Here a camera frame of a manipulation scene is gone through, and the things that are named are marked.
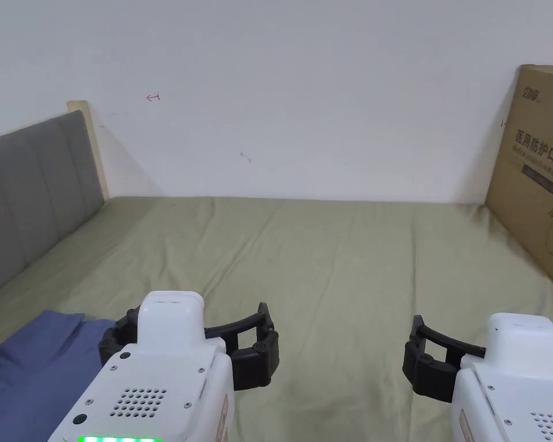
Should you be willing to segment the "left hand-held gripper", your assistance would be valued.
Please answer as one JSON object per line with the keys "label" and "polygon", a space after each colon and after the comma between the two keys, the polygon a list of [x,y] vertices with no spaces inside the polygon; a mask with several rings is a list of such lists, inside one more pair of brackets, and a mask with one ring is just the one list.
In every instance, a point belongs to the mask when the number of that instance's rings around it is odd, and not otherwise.
{"label": "left hand-held gripper", "polygon": [[[104,332],[103,367],[50,440],[228,441],[234,390],[270,385],[279,334],[265,302],[205,329],[203,310],[189,291],[153,291],[129,309]],[[252,329],[256,342],[239,347]]]}

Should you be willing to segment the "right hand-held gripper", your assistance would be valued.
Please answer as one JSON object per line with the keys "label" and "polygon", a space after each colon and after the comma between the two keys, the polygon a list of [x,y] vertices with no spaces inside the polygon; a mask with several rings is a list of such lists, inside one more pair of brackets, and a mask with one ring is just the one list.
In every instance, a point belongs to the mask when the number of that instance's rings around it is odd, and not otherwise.
{"label": "right hand-held gripper", "polygon": [[[488,332],[484,348],[443,335],[414,315],[402,365],[411,389],[452,402],[454,441],[553,441],[553,323],[498,313]],[[446,350],[445,360],[426,352],[429,341]]]}

